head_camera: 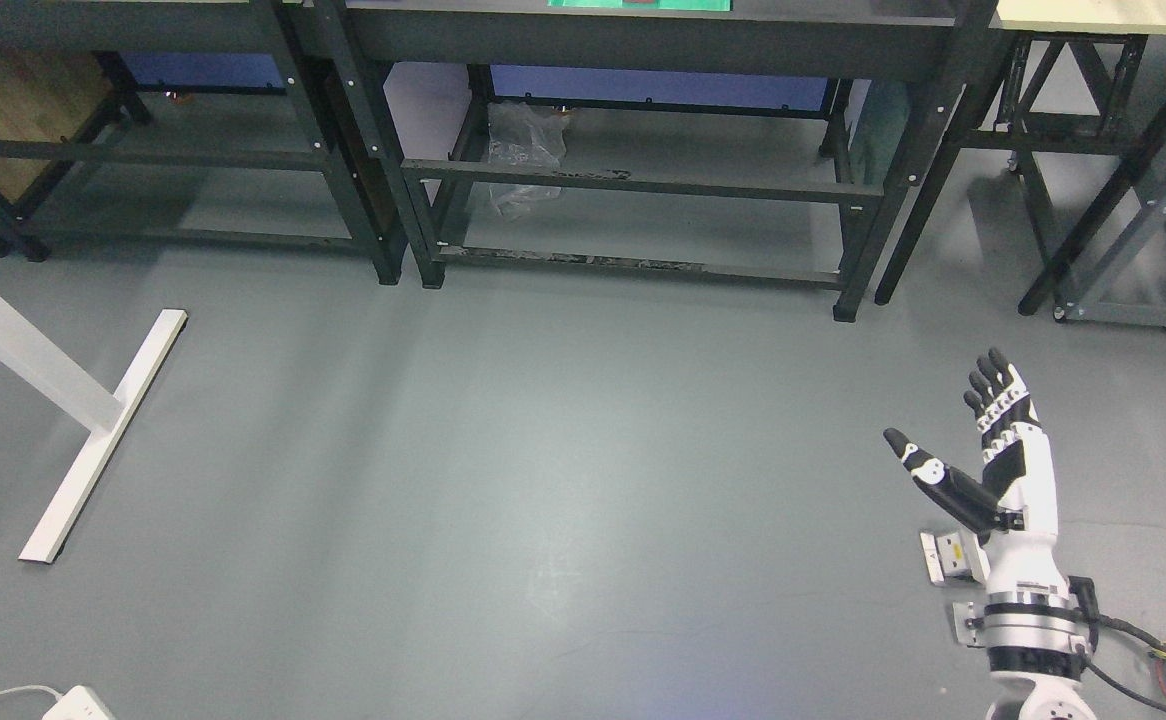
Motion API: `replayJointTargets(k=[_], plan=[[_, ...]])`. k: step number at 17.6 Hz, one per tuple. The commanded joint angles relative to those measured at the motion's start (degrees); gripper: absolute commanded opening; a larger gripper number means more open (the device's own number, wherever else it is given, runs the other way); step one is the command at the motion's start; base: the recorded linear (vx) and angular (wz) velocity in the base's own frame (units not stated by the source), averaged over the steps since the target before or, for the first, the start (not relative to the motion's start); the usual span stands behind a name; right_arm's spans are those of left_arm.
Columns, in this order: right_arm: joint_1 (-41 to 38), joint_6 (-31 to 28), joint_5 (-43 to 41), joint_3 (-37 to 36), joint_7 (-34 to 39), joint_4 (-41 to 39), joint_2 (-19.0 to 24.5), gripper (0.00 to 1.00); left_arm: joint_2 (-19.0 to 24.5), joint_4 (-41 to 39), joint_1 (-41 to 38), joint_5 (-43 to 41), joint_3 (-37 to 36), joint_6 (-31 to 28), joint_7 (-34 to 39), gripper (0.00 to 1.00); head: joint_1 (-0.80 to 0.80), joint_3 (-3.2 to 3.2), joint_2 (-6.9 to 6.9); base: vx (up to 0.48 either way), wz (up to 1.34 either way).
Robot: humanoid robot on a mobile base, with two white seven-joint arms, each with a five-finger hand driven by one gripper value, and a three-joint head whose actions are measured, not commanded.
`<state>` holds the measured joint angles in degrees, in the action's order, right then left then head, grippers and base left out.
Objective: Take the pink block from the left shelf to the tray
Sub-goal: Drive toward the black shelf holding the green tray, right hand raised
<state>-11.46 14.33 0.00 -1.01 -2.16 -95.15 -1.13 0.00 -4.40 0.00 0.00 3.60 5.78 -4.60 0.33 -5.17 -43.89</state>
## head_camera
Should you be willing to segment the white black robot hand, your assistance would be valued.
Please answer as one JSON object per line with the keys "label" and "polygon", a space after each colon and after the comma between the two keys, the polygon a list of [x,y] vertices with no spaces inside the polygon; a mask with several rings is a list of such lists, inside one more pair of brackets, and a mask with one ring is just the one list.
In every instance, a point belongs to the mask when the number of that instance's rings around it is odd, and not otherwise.
{"label": "white black robot hand", "polygon": [[1058,477],[1051,439],[1023,373],[990,348],[968,375],[963,400],[979,432],[979,478],[932,455],[900,429],[883,436],[912,482],[979,539],[986,592],[1058,594],[1068,582],[1058,547]]}

